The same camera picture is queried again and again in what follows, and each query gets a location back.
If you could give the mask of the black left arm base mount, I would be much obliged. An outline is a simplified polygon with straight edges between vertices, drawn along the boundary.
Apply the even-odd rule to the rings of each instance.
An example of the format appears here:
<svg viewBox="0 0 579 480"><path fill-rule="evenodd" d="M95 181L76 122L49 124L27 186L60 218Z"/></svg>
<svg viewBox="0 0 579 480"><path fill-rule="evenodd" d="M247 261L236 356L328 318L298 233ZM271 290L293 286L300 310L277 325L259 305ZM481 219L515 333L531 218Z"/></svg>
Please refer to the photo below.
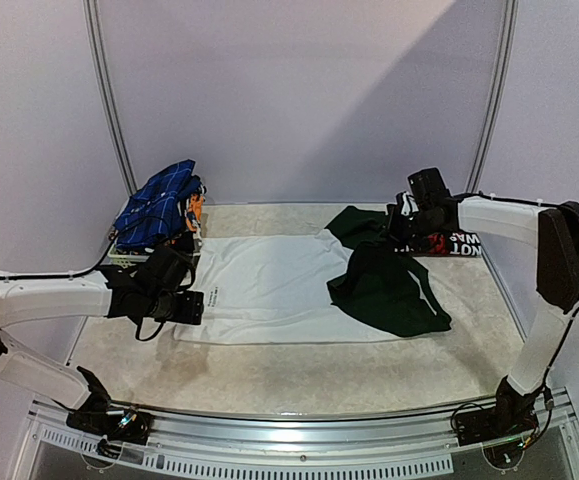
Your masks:
<svg viewBox="0 0 579 480"><path fill-rule="evenodd" d="M155 417L134 407L118 407L95 374L78 366L85 380L88 395L78 408L66 407L66 424L81 432L97 435L96 454L108 459L120 458L126 443L146 445Z"/></svg>

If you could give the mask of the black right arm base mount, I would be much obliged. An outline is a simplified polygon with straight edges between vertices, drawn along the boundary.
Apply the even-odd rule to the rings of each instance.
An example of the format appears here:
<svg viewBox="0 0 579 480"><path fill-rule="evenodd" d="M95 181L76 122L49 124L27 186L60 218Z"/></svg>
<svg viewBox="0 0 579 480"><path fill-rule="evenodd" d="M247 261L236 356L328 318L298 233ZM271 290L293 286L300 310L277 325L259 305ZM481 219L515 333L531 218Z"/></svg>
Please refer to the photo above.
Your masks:
<svg viewBox="0 0 579 480"><path fill-rule="evenodd" d="M514 470L550 427L554 406L545 381L535 391L521 395L504 377L492 407L463 403L452 412L450 427L460 446L482 444L483 457L492 468Z"/></svg>

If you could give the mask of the white garment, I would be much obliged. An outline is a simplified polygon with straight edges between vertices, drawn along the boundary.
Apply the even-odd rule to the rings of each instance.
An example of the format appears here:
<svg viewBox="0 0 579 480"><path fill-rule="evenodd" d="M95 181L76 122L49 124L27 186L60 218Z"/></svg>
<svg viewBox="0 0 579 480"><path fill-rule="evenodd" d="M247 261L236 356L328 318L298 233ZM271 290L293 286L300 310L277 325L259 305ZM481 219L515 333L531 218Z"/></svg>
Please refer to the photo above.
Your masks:
<svg viewBox="0 0 579 480"><path fill-rule="evenodd" d="M173 337L215 345L395 340L332 304L327 283L345 272L350 256L327 230L206 238L193 284L204 295L202 322L176 326Z"/></svg>

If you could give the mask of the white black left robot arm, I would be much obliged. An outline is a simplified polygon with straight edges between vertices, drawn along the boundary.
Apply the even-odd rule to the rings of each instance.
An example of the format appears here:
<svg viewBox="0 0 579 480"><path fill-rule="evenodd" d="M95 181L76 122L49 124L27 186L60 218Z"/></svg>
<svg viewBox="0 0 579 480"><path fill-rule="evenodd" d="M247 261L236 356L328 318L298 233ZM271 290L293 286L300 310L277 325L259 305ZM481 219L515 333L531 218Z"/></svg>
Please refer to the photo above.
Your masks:
<svg viewBox="0 0 579 480"><path fill-rule="evenodd" d="M49 322L128 319L197 326L204 296L192 289L194 274L178 262L121 268L101 265L87 272L13 274L0 272L0 380L47 397L97 434L117 426L117 412L96 375L68 367L23 333Z"/></svg>

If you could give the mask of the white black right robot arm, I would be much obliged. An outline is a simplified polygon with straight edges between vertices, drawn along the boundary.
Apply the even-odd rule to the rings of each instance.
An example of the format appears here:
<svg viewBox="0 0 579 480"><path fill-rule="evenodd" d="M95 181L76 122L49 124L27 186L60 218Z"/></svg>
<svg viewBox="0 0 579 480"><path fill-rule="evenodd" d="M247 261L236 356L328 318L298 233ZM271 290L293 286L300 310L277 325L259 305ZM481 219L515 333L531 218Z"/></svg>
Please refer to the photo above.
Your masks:
<svg viewBox="0 0 579 480"><path fill-rule="evenodd" d="M452 195L446 190L426 197L402 192L387 206L387 230L398 244L437 231L463 230L532 248L535 316L501 383L518 397L539 391L579 312L579 202Z"/></svg>

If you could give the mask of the red black plaid shirt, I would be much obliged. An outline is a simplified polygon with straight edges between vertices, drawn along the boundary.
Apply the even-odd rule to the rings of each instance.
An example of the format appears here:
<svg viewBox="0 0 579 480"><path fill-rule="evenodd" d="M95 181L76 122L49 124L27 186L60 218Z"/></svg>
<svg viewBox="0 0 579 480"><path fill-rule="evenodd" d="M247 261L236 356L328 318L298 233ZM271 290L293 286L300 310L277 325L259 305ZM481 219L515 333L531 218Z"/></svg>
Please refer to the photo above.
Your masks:
<svg viewBox="0 0 579 480"><path fill-rule="evenodd" d="M482 244L476 233L438 232L424 237L412 237L396 246L395 250L413 256L480 257Z"/></svg>

